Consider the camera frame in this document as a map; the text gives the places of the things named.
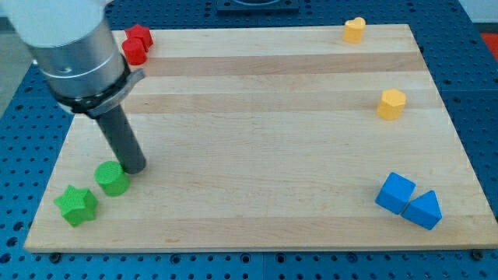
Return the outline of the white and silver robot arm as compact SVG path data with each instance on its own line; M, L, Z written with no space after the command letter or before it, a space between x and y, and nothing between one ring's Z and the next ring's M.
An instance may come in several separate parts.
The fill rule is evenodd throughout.
M145 74L131 71L110 31L108 0L2 0L53 97L98 118L118 107Z

